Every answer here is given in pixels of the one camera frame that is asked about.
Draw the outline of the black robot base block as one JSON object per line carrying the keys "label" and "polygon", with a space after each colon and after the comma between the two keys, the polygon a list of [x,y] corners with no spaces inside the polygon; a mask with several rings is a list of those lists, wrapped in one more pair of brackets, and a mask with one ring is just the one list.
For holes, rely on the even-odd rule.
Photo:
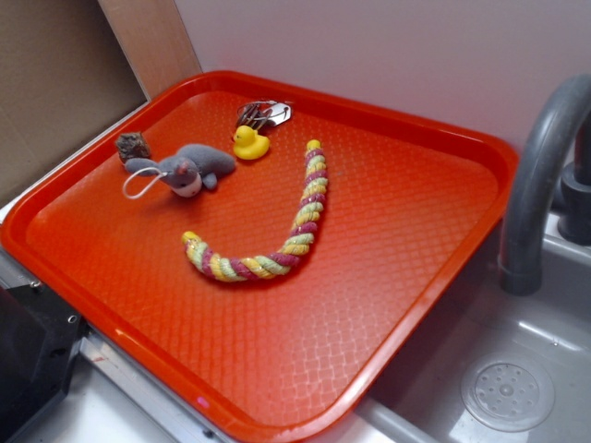
{"label": "black robot base block", "polygon": [[47,286],[1,290],[1,440],[17,440],[68,394],[82,315]]}

